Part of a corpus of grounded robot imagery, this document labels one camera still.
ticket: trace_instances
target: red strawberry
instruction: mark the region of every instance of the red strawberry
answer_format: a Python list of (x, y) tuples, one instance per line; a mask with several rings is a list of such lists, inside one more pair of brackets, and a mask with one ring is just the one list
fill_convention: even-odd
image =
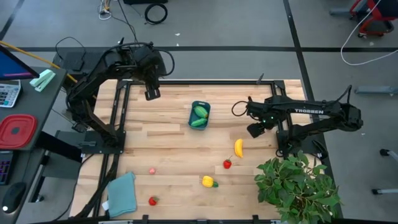
[(156, 205), (157, 204), (157, 202), (159, 201), (159, 198), (157, 198), (157, 197), (150, 197), (149, 198), (149, 205)]
[(232, 165), (232, 162), (230, 161), (230, 158), (229, 158), (229, 159), (226, 159), (226, 160), (224, 161), (224, 163), (223, 163), (225, 169), (229, 169), (229, 168), (231, 167), (231, 165)]

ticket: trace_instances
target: gray floor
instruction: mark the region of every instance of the gray floor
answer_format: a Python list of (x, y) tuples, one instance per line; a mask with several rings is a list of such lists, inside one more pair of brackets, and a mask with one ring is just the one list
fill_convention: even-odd
[[(0, 2), (0, 27), (11, 14), (17, 0)], [(108, 47), (121, 37), (132, 40), (127, 25), (110, 19), (101, 21), (97, 15), (98, 0), (25, 0), (4, 41), (18, 47), (53, 47), (66, 36), (77, 38), (84, 46)], [(331, 7), (349, 6), (338, 0), (290, 0), (292, 14), (302, 47), (341, 47), (354, 21), (331, 17)], [(144, 25), (139, 15), (123, 5), (137, 38), (153, 41), (159, 46), (273, 46), (293, 47), (283, 1), (280, 0), (170, 0), (169, 17), (160, 25)], [(136, 6), (141, 13), (145, 5)], [(115, 17), (123, 18), (117, 2), (111, 3)], [(398, 31), (383, 38), (359, 39), (354, 36), (347, 47), (398, 47)], [(62, 47), (76, 47), (65, 41)], [(52, 60), (54, 52), (35, 54)], [(16, 53), (29, 65), (46, 66)], [(176, 70), (170, 78), (302, 78), (295, 52), (173, 52)], [(350, 62), (362, 62), (382, 54), (347, 53)], [(316, 100), (337, 98), (347, 87), (358, 85), (397, 85), (395, 63), (398, 54), (360, 67), (346, 65), (339, 53), (305, 52), (304, 59)], [(65, 110), (63, 93), (54, 109)], [(364, 126), (355, 133), (333, 131), (325, 134), (330, 160), (345, 218), (398, 221), (397, 195), (371, 194), (372, 188), (398, 187), (397, 164), (381, 158), (380, 148), (396, 149), (398, 96), (352, 95), (351, 103), (362, 109)], [(45, 130), (70, 129), (53, 123), (61, 117), (51, 113)], [(46, 203), (25, 207), (19, 223), (51, 220), (63, 212), (72, 196), (74, 181), (46, 180), (42, 194)], [(61, 194), (53, 194), (53, 189)]]

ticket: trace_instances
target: green plant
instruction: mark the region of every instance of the green plant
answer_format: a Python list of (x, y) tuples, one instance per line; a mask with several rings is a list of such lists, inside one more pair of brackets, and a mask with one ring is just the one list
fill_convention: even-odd
[(264, 173), (254, 178), (259, 203), (275, 205), (283, 222), (331, 222), (331, 217), (336, 217), (335, 205), (341, 203), (338, 187), (331, 177), (320, 173), (326, 166), (314, 163), (314, 168), (309, 168), (308, 158), (300, 151), (297, 157), (282, 162), (274, 158), (257, 166)]

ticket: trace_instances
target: monitor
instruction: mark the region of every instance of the monitor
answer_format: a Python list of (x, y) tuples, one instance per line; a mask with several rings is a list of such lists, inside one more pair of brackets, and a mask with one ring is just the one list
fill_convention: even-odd
[(0, 80), (39, 78), (39, 74), (0, 46)]

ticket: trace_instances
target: red plastic container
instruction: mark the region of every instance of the red plastic container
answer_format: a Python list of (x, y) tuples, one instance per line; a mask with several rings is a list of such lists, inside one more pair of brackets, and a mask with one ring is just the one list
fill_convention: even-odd
[(37, 120), (29, 114), (13, 114), (0, 123), (0, 149), (19, 149), (32, 139)]

